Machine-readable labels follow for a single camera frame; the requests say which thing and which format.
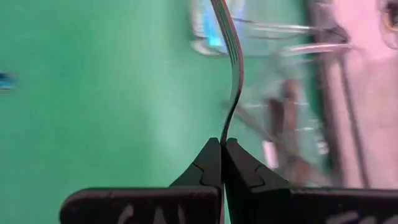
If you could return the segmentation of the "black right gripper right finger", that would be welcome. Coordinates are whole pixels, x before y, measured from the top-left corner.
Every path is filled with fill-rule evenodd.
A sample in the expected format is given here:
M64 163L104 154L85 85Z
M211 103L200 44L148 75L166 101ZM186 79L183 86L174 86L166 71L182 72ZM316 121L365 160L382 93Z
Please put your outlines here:
M224 179L226 186L244 190L289 187L289 182L248 153L236 138L226 142Z

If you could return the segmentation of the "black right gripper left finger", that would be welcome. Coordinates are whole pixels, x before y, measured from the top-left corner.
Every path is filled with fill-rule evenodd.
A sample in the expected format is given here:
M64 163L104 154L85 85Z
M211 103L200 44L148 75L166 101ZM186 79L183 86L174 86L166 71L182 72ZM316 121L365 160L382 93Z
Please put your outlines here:
M187 169L171 186L212 186L221 188L221 145L217 138L209 138Z

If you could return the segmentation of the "green table mat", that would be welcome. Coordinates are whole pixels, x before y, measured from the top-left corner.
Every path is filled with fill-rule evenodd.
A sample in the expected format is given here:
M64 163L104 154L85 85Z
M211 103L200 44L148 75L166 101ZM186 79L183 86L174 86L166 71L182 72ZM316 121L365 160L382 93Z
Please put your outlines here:
M219 137L227 57L190 0L0 0L0 224L59 224L88 187L166 187Z

